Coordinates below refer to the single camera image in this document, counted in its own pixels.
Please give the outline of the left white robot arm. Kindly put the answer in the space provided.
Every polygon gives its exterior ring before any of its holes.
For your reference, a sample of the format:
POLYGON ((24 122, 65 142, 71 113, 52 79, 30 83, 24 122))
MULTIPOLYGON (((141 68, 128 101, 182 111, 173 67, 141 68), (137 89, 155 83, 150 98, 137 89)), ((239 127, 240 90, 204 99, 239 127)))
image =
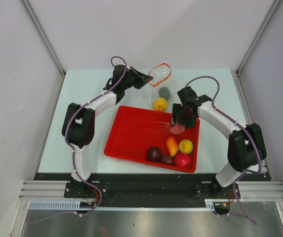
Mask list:
POLYGON ((98 198, 102 197, 100 189, 89 183, 91 171, 83 164, 83 151, 93 140, 95 119, 103 111, 118 104, 131 87, 141 89, 153 79, 133 67, 118 64, 114 66, 112 77, 108 79, 102 92, 83 105, 71 103, 65 115, 62 135, 72 149, 72 178, 77 181, 75 191, 81 197, 87 197, 95 191, 98 198))

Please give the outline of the clear zip top bag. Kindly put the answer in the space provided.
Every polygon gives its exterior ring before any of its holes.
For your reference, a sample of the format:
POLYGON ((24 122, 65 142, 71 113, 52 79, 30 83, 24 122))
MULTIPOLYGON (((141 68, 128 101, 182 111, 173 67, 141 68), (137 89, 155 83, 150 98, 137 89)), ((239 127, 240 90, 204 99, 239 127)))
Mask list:
POLYGON ((177 99, 177 78, 175 77, 171 66, 164 61, 163 63, 153 67, 148 72, 148 75, 153 77, 153 80, 149 82, 151 86, 151 105, 153 108, 153 102, 160 98, 158 91, 161 87, 167 87, 170 90, 171 96, 167 101, 167 109, 165 112, 172 112, 172 105, 174 100, 177 99))

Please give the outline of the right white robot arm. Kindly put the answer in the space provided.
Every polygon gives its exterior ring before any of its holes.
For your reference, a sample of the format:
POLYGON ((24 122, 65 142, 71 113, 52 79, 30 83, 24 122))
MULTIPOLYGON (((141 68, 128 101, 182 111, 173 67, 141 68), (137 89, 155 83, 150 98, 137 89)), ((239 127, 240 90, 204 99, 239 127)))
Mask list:
POLYGON ((203 119, 228 140, 228 162, 211 181, 211 193, 216 198, 223 198, 234 182, 250 171, 250 167, 262 167, 267 151, 261 127, 233 119, 217 108, 213 99, 207 95, 198 96, 190 86, 179 90, 177 95, 181 102, 172 105, 173 134, 177 127, 194 128, 198 119, 203 119))

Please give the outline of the yellow fake lemon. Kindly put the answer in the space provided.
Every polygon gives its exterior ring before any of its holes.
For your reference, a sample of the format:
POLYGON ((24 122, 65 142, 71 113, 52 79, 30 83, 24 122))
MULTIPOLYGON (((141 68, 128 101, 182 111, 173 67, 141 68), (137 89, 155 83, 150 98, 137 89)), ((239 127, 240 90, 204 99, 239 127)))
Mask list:
POLYGON ((194 149, 194 145, 191 140, 184 139, 179 143, 179 151, 184 154, 190 154, 194 149))

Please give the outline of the dark purple fake fruit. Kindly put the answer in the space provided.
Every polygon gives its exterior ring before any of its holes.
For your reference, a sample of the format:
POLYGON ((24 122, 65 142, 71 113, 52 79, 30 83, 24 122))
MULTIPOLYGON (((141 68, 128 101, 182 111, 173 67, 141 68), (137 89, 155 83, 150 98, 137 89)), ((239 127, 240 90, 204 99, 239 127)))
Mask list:
POLYGON ((162 158, 162 150, 159 147, 150 147, 146 153, 146 160, 151 162, 158 162, 162 158))

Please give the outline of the red fake apple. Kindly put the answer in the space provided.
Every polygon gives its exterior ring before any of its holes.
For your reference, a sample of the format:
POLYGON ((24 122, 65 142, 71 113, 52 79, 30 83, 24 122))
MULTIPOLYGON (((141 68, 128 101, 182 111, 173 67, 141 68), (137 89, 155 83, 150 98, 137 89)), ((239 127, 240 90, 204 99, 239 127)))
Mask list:
POLYGON ((174 158, 174 163, 178 167, 188 167, 191 164, 191 158, 188 154, 178 153, 174 158))

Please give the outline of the yellow fake apple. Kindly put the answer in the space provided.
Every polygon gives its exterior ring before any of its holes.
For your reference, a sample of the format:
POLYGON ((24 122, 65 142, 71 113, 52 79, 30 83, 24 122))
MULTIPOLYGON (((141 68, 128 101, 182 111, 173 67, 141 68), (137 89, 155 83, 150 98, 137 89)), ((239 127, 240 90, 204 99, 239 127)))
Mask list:
POLYGON ((167 101, 160 97, 153 102, 153 108, 156 111, 164 112, 167 109, 167 101))

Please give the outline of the dark maroon fake fig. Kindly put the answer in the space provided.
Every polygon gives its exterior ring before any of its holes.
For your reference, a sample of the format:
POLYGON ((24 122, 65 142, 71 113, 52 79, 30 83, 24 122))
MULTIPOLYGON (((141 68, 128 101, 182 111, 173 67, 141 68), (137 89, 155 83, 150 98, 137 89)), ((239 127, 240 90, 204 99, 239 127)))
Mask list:
POLYGON ((171 156, 163 156, 161 162, 166 165, 175 165, 174 160, 171 156))

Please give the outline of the pink fake peach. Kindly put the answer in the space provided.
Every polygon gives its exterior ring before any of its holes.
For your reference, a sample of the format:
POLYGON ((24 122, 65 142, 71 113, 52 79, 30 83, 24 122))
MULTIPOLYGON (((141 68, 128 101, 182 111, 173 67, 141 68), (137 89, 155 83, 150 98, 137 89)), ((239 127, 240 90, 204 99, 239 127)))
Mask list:
POLYGON ((184 131, 185 131, 185 126, 183 126, 181 124, 176 124, 176 125, 170 127, 170 132, 174 135, 181 134, 184 131))

